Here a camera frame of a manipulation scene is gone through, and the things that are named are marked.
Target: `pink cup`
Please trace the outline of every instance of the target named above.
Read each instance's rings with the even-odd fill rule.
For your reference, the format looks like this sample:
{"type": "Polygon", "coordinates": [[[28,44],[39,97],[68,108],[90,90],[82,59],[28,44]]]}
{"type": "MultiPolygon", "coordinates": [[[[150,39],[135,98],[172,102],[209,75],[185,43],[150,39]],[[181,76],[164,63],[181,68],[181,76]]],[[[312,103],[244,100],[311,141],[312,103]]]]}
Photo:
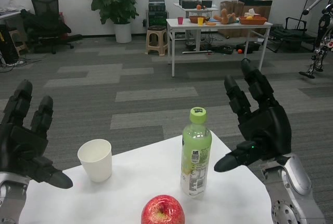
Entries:
{"type": "Polygon", "coordinates": [[[183,17],[178,17],[178,24],[182,25],[183,24],[183,20],[184,20],[183,17]]]}

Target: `wooden stool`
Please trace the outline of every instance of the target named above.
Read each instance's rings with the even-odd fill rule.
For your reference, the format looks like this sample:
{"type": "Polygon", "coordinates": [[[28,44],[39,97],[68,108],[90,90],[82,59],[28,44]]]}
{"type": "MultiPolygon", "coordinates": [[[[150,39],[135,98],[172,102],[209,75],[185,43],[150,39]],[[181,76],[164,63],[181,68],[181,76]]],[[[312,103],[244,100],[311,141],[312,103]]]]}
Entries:
{"type": "Polygon", "coordinates": [[[146,40],[146,54],[150,50],[158,51],[160,56],[165,55],[165,51],[168,49],[168,36],[167,28],[162,25],[152,25],[148,27],[147,40],[146,40]]]}
{"type": "Polygon", "coordinates": [[[25,44],[25,41],[23,41],[23,38],[22,38],[22,35],[21,35],[20,31],[18,31],[16,28],[9,29],[9,35],[11,37],[12,42],[14,43],[17,55],[19,57],[21,56],[20,51],[22,51],[22,50],[27,50],[28,51],[28,47],[25,44]],[[20,45],[20,46],[15,45],[15,41],[13,39],[13,35],[15,35],[15,34],[17,34],[19,36],[19,40],[22,42],[22,45],[20,45]]]}

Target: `green bottle cap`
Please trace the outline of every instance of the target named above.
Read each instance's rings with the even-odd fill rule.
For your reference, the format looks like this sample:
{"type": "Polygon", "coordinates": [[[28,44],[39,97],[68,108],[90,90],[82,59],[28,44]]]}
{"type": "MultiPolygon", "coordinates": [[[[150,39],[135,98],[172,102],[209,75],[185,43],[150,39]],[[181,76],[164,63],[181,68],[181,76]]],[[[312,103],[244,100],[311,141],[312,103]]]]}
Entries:
{"type": "Polygon", "coordinates": [[[194,124],[203,124],[206,122],[207,113],[202,107],[194,107],[191,109],[189,119],[194,124]]]}

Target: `white plant pot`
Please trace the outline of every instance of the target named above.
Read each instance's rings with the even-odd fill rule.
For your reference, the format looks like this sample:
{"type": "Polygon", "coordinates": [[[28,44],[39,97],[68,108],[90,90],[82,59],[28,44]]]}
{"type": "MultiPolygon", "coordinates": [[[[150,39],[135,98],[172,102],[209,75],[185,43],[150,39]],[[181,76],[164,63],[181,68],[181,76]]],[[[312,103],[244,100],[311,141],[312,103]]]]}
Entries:
{"type": "Polygon", "coordinates": [[[113,24],[116,41],[118,43],[128,43],[132,41],[131,24],[113,24]]]}

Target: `white table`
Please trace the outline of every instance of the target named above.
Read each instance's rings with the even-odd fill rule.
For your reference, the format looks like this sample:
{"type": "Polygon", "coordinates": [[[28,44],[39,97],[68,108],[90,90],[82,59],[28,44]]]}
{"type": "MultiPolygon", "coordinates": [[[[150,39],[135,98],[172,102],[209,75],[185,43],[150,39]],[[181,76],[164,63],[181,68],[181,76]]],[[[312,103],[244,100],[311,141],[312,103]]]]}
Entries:
{"type": "Polygon", "coordinates": [[[168,23],[168,56],[170,57],[170,39],[172,41],[172,76],[175,76],[175,33],[178,30],[196,30],[197,37],[196,37],[196,52],[207,52],[207,51],[200,51],[200,34],[202,29],[248,29],[247,39],[246,39],[246,46],[244,51],[244,58],[246,58],[248,46],[249,46],[249,39],[250,39],[250,33],[253,32],[265,39],[262,54],[261,54],[261,60],[259,64],[259,70],[261,70],[262,62],[264,60],[266,46],[268,37],[270,35],[270,29],[273,24],[266,22],[263,25],[242,25],[239,22],[238,23],[232,23],[223,25],[220,23],[217,23],[216,25],[198,25],[191,23],[189,19],[184,19],[183,24],[179,25],[177,19],[167,19],[166,21],[168,23]],[[261,35],[256,33],[255,31],[251,31],[251,29],[256,28],[263,28],[266,29],[265,35],[261,35]]]}
{"type": "Polygon", "coordinates": [[[216,135],[201,199],[191,199],[181,190],[181,151],[182,137],[178,136],[114,155],[113,174],[103,183],[91,182],[82,166],[67,169],[74,183],[69,190],[32,181],[20,224],[140,224],[143,207],[160,194],[180,202],[186,224],[272,224],[269,195],[249,169],[213,170],[229,152],[216,135]]]}
{"type": "Polygon", "coordinates": [[[9,11],[9,12],[1,12],[0,13],[0,20],[5,20],[11,18],[13,16],[19,15],[21,11],[9,11]]]}
{"type": "MultiPolygon", "coordinates": [[[[176,7],[179,7],[181,10],[185,11],[185,18],[186,19],[189,18],[189,13],[190,12],[195,13],[199,16],[202,16],[202,14],[205,14],[205,13],[208,13],[208,12],[219,11],[219,9],[215,5],[212,5],[212,7],[201,9],[201,10],[198,10],[197,8],[185,9],[185,8],[182,8],[182,6],[179,5],[179,3],[174,3],[174,5],[176,7]]],[[[177,41],[187,41],[187,40],[189,40],[189,31],[185,30],[185,38],[178,38],[177,41]]],[[[185,51],[183,53],[184,54],[191,54],[191,53],[196,53],[196,51],[185,51]]]]}

